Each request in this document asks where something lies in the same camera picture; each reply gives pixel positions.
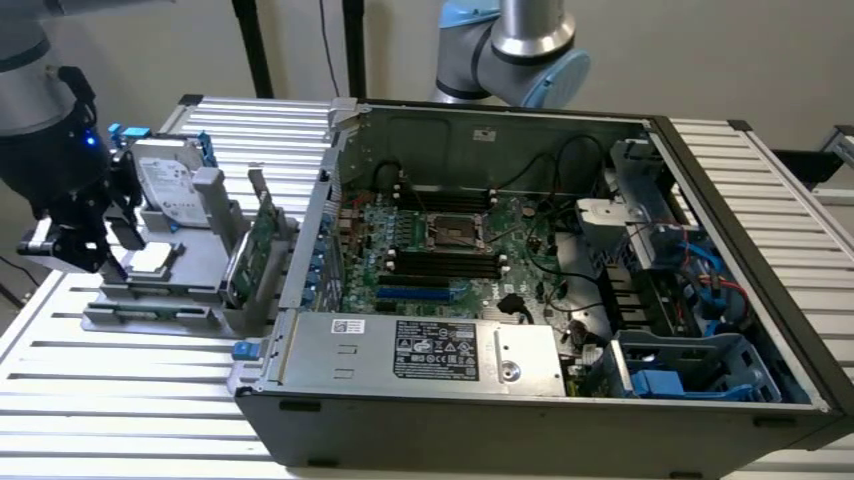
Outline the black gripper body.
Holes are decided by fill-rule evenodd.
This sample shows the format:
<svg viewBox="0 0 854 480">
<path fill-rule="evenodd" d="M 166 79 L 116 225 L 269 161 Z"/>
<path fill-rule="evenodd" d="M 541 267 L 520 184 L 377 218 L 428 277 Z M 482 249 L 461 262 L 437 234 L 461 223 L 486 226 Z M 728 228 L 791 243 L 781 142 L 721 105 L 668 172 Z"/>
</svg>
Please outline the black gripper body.
<svg viewBox="0 0 854 480">
<path fill-rule="evenodd" d="M 37 220 L 102 178 L 108 159 L 97 133 L 81 121 L 1 137 L 1 180 L 26 200 Z"/>
</svg>

